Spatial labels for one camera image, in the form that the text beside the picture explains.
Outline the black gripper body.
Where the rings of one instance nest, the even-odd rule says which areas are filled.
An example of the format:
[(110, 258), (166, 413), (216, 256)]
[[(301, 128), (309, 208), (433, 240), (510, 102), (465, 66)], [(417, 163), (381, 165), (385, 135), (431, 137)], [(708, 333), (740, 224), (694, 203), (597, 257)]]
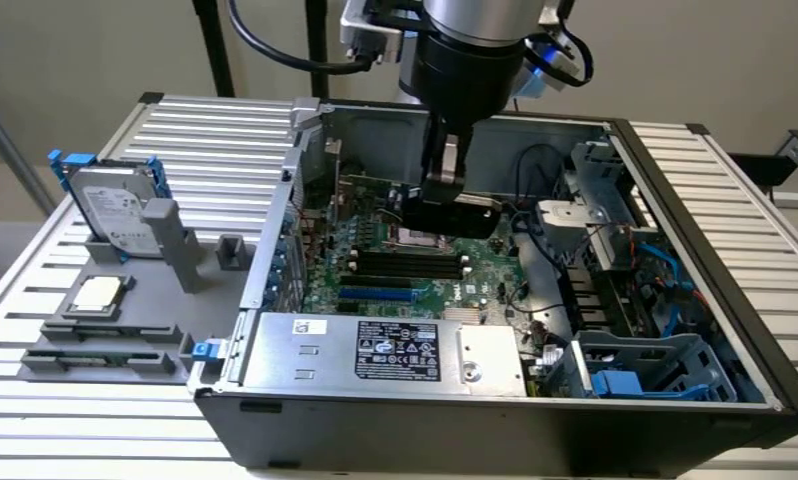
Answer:
[(430, 204), (463, 192), (474, 127), (506, 106), (525, 50), (522, 42), (485, 47), (435, 31), (406, 40), (399, 88), (427, 109), (419, 189)]

